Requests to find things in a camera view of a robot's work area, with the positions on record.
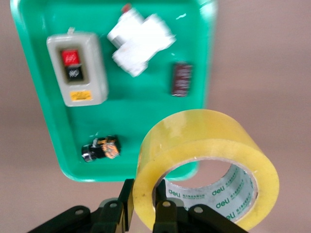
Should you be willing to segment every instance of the push button switch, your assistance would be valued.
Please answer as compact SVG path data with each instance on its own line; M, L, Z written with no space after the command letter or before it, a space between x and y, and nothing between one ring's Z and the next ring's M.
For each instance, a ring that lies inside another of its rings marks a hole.
M69 82L83 81L81 65L65 67Z
M80 63L78 50L63 50L62 58L64 66L78 65Z

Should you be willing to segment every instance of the table surface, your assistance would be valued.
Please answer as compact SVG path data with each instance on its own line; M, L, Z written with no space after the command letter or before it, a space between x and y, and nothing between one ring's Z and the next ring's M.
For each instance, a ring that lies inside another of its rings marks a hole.
M208 108L240 122L280 177L274 209L251 233L311 232L310 10L303 0L219 2ZM122 183L78 183L62 174L8 0L0 19L0 229L22 233L75 205L94 211ZM226 168L202 162L183 185L208 184ZM215 173L207 177L209 169ZM130 232L150 231L134 216Z

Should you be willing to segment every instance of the yellow tape roll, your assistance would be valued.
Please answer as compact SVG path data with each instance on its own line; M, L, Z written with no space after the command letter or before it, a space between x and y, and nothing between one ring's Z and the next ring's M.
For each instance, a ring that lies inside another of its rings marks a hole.
M155 222L154 188L165 175L191 161L232 163L218 182L190 189L166 182L168 197L185 206L206 204L245 230L261 222L274 206L277 172L242 126L212 110L188 110L156 124L144 138L133 189L134 208L150 229Z

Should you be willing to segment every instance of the small motor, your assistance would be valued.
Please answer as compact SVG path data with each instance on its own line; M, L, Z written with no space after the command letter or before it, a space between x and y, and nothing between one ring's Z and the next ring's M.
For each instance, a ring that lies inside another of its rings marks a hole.
M95 138L93 144L82 146L82 157L86 162L95 159L109 158L114 159L120 155L121 146L116 136Z

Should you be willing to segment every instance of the orange sticker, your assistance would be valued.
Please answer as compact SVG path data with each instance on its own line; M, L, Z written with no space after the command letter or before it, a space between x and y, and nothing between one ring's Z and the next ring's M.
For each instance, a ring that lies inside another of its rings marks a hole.
M71 91L70 98L72 101L92 100L91 91Z

